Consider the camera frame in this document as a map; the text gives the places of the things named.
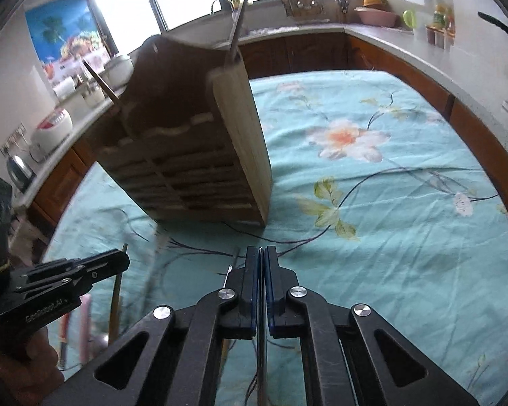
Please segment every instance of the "poster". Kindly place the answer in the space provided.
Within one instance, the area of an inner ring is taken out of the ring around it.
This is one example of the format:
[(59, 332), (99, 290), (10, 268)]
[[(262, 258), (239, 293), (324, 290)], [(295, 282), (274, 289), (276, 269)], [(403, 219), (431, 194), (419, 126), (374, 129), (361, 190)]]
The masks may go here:
[(28, 31), (52, 86), (84, 72), (81, 58), (103, 71), (109, 54), (86, 0), (56, 0), (25, 13)]

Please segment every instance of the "floral tablecloth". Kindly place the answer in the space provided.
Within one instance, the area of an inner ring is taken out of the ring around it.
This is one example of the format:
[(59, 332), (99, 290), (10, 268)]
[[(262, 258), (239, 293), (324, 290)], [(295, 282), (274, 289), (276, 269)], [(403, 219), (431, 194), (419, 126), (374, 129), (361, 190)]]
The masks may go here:
[[(276, 245), (301, 285), (330, 303), (368, 303), (481, 405), (499, 401), (508, 389), (508, 214), (470, 150), (387, 73), (301, 73), (251, 86), (274, 179), (265, 229), (157, 225), (95, 165), (46, 260), (128, 242), (125, 330), (155, 305), (182, 308), (220, 288), (237, 247), (244, 256), (249, 245)], [(95, 332), (107, 329), (111, 292), (112, 280), (92, 290)], [(273, 405), (305, 403), (300, 362), (298, 341), (268, 344)], [(217, 404), (242, 405), (254, 371), (252, 345), (238, 341)]]

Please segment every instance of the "power outlet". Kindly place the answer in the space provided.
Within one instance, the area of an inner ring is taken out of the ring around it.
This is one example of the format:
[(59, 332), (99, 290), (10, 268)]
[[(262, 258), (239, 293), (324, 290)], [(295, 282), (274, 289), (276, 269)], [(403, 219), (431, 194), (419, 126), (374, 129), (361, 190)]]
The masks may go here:
[(4, 157), (7, 157), (9, 153), (9, 149), (17, 144), (20, 139), (23, 138), (24, 133), (26, 132), (26, 127), (21, 123), (19, 126), (15, 129), (14, 132), (12, 132), (9, 137), (6, 139), (4, 144), (0, 147), (0, 152)]

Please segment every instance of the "plastic bowl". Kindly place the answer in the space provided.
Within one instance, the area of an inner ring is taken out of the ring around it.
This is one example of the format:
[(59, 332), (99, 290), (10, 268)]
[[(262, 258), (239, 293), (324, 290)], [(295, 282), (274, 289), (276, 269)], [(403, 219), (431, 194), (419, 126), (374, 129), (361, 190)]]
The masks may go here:
[(369, 26), (394, 27), (399, 18), (396, 13), (369, 7), (357, 7), (355, 11), (358, 12), (361, 22)]

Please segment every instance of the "countertop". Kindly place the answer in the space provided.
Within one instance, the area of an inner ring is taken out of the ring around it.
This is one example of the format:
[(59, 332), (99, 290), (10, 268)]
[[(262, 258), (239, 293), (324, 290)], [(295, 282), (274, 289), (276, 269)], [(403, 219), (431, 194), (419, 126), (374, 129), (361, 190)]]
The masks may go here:
[[(121, 95), (124, 89), (119, 89), (116, 91), (117, 95)], [(38, 191), (42, 187), (43, 183), (53, 169), (58, 165), (60, 160), (64, 157), (64, 155), (69, 151), (69, 149), (77, 142), (81, 136), (87, 131), (88, 128), (98, 120), (108, 109), (111, 107), (112, 101), (107, 98), (97, 105), (95, 108), (90, 110), (81, 120), (78, 120), (73, 123), (72, 132), (66, 137), (66, 139), (54, 150), (54, 152), (47, 157), (41, 164), (34, 168), (34, 172), (36, 173), (36, 178), (30, 184), (30, 187), (26, 190), (24, 194), (21, 194), (17, 191), (17, 194), (13, 199), (13, 209), (17, 213), (23, 213), (30, 207), (34, 198), (38, 194)]]
[[(445, 51), (427, 42), (414, 40), (411, 33), (399, 29), (333, 23), (261, 29), (240, 38), (239, 43), (248, 44), (270, 38), (324, 32), (343, 32), (359, 38), (422, 71), (476, 114), (508, 152), (508, 112), (502, 107), (503, 102), (508, 100), (508, 80), (493, 77), (491, 69), (485, 63), (456, 47)], [(229, 43), (219, 43), (214, 47), (227, 48)], [(111, 100), (106, 98), (73, 125), (72, 133), (40, 165), (36, 172), (37, 177), (26, 193), (14, 197), (13, 205), (17, 212), (30, 206), (39, 188), (62, 157), (111, 104)]]

